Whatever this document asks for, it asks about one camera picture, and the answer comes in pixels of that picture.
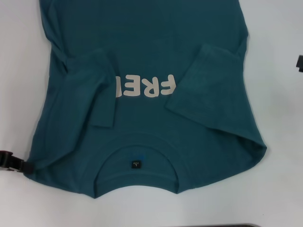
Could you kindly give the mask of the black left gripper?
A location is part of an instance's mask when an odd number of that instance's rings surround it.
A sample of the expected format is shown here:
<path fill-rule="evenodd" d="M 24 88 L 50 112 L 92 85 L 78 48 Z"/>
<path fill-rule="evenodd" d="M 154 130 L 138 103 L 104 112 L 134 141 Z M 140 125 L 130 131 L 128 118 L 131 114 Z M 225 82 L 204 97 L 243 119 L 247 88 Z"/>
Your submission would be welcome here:
<path fill-rule="evenodd" d="M 34 167 L 31 163 L 14 157 L 12 156 L 12 152 L 4 150 L 0 151 L 0 168 L 24 174 L 32 174 L 34 171 Z"/>

